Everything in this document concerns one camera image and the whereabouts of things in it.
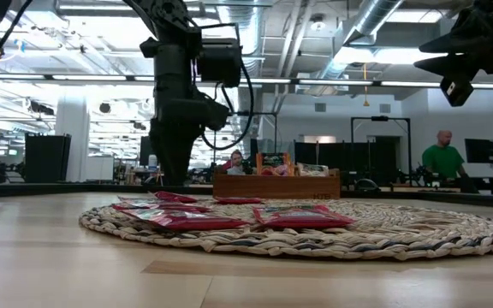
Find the red tea bag packet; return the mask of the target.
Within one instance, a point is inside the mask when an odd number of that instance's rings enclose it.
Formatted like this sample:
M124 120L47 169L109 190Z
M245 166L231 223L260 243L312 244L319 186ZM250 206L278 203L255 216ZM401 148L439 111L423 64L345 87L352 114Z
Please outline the red tea bag packet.
M194 204L184 204L178 201L164 201L156 198L125 198L118 197L119 202L111 207L115 210L182 210L189 212L205 213L211 211L210 208L197 206Z
M200 212L166 209L121 210L143 222L150 222L171 230L214 230L239 228L248 224L238 218L215 216Z
M263 200L259 198L242 198L242 197L227 197L214 198L217 204L262 204Z
M181 195L173 192L157 191L153 193L153 196L157 199L167 202L180 202L180 203L196 203L196 198L191 198L186 195Z
M354 219L330 210L325 205L253 207L256 220L268 228L341 228Z

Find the beige tea bag packet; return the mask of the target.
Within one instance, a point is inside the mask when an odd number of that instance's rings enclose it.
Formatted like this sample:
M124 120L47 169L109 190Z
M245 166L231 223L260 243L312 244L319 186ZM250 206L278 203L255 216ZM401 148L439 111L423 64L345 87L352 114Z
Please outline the beige tea bag packet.
M297 163L299 176L325 177L330 174L329 168L325 165Z

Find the black partition screen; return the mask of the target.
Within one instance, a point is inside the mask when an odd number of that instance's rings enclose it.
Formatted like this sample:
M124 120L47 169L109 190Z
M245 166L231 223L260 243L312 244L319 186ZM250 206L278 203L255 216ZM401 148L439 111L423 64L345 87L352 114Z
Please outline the black partition screen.
M401 171L398 165L400 158L399 137L369 137L367 141L354 144L346 141L294 144L294 160L297 163L356 171L358 175L366 175L382 183L396 180Z

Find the wooden compartment tray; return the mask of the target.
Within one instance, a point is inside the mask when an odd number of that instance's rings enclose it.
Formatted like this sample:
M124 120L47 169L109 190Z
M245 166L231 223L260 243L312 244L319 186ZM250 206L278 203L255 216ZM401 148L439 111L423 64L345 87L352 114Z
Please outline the wooden compartment tray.
M274 199L339 199L339 174L329 176L276 176L215 174L214 197Z

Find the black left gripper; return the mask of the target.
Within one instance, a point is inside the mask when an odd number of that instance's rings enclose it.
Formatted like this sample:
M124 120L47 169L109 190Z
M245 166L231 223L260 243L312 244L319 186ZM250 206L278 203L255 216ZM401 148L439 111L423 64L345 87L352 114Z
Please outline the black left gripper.
M150 122L151 147L167 185L182 185L194 141L204 132L204 102L154 94L155 114Z

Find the black computer monitor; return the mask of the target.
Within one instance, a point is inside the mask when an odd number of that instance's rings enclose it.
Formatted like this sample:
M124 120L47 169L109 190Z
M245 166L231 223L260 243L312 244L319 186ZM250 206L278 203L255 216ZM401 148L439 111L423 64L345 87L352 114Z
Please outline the black computer monitor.
M468 163L493 164L493 140L465 139L465 149Z
M149 164L149 156L152 154L151 141L148 136L143 136L140 139L140 166Z

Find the long ceiling light strip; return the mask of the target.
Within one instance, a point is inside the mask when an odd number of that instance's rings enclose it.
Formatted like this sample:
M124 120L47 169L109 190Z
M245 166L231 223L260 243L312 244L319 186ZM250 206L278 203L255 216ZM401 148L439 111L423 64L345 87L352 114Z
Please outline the long ceiling light strip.
M0 74L0 80L41 83L85 83L85 84L123 84L147 85L155 81L149 75L95 75L95 74ZM439 82L397 81L397 80L317 80L298 78L251 78L252 85L292 85L292 86L366 86L400 88L438 88ZM475 90L493 90L493 83L472 83Z

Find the person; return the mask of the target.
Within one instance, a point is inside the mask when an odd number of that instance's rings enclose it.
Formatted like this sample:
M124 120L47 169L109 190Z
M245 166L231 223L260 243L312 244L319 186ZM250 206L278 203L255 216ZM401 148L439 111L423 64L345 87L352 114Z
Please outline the person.
M227 175L251 175L251 162L242 156L239 150L232 152L230 157L230 166L226 169Z
M478 193L472 179L465 171L464 159L451 145L452 132L440 130L437 142L429 146L422 154L422 165L431 174L431 179L440 181L444 186L458 186L462 193Z

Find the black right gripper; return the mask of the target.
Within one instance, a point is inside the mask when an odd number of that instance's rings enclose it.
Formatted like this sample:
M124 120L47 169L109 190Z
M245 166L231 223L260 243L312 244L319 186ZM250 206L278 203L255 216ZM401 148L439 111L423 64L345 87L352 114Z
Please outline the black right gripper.
M475 0L463 9L449 34L422 44L424 53L446 56L416 61L413 65L443 76L441 88L452 107L463 106L473 92L472 80L479 70L493 74L493 0Z

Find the orange tea bag packet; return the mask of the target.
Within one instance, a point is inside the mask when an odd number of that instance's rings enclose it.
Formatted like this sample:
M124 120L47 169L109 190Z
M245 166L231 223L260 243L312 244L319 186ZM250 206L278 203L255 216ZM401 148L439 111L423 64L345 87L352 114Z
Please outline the orange tea bag packet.
M258 153L256 155L257 175L293 176L294 166L289 154Z

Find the round woven placemat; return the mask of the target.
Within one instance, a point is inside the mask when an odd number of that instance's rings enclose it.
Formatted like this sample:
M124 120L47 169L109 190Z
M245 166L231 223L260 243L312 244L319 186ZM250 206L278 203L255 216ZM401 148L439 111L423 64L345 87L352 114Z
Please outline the round woven placemat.
M123 240L268 257L405 261L493 253L493 218L372 201L330 200L327 205L355 222L322 230L264 228L252 222L235 229L170 231L106 205L81 213L79 223Z

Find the white square column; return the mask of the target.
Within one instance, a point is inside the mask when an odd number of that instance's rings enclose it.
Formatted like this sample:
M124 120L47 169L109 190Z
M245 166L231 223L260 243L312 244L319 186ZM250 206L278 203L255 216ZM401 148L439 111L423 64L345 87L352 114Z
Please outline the white square column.
M57 135L71 137L66 181L84 181L90 132L90 110L84 86L66 87L62 91L57 100L55 131Z

